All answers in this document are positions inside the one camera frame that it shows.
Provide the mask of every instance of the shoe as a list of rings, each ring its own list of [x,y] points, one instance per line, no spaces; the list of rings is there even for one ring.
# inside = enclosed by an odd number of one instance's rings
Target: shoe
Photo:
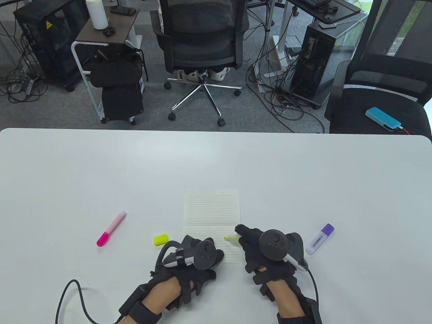
[[[230,70],[230,68],[226,67],[225,69],[223,69],[219,73],[216,73],[216,72],[212,71],[211,75],[210,75],[210,78],[212,80],[215,80],[215,81],[223,81],[223,79],[225,78],[225,75],[228,73],[229,70]]]
[[[185,81],[192,81],[192,82],[198,82],[198,71],[191,72],[189,74],[186,74],[184,70],[178,70],[177,71],[177,79],[185,80]]]

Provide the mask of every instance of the black pc case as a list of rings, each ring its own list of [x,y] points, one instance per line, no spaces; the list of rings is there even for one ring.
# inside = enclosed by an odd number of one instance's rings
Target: black pc case
[[[14,15],[47,82],[73,91],[80,74],[70,46],[90,18],[85,0],[34,0]],[[81,63],[91,50],[91,46],[77,47]]]
[[[359,13],[322,29],[320,21],[306,30],[302,53],[291,81],[291,92],[313,99],[332,84],[339,63],[351,60],[366,24],[367,13]]]

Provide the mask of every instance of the black glove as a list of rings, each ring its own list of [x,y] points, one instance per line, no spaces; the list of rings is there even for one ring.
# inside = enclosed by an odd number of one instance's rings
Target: black glove
[[[212,238],[206,238],[206,240],[214,243]],[[193,240],[192,246],[197,245],[199,242],[201,242],[199,239]],[[218,265],[224,257],[222,250],[216,250],[216,252],[217,257],[212,267]],[[198,296],[201,293],[201,289],[205,282],[216,279],[216,272],[214,270],[198,270],[193,264],[189,266],[184,264],[172,268],[161,267],[159,272],[151,271],[150,275],[157,281],[160,281],[161,278],[163,278],[164,281],[167,281],[172,277],[178,279],[181,287],[181,294],[167,306],[168,310],[171,310],[174,307],[179,308],[183,303],[189,304],[191,302],[192,291],[196,291]]]
[[[241,247],[245,251],[246,271],[251,273],[254,271],[256,275],[253,277],[255,284],[262,285],[260,292],[263,296],[267,296],[272,302],[275,300],[270,289],[266,283],[269,281],[276,281],[284,279],[290,289],[296,294],[300,303],[305,300],[299,286],[297,286],[297,279],[293,276],[295,267],[289,262],[273,261],[265,257],[259,247],[259,240],[263,231],[259,229],[250,229],[243,224],[237,225],[235,231],[241,235],[238,239]],[[259,269],[266,267],[267,270],[260,272]]]

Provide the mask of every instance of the keyboard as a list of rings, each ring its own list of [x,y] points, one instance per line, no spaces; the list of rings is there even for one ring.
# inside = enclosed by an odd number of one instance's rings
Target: keyboard
[[[307,3],[312,8],[318,8],[323,4],[329,3],[331,0],[302,0],[302,2]]]

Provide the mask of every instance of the black office chair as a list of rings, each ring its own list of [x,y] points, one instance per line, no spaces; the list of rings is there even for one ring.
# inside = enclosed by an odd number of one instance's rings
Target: black office chair
[[[353,59],[336,72],[325,111],[330,133],[405,134],[402,129],[389,132],[365,116],[377,107],[410,134],[432,140],[424,110],[431,97],[431,0],[374,0]]]
[[[219,115],[217,124],[224,126],[208,87],[236,89],[236,96],[241,94],[241,87],[207,83],[202,72],[225,67],[238,69],[243,64],[243,35],[249,28],[246,0],[160,0],[160,5],[163,32],[158,11],[150,11],[150,17],[159,47],[164,51],[166,70],[198,70],[202,75],[198,83],[168,78],[164,85],[167,90],[170,82],[195,86],[171,108],[168,119],[174,121],[174,110],[200,90],[207,93]]]

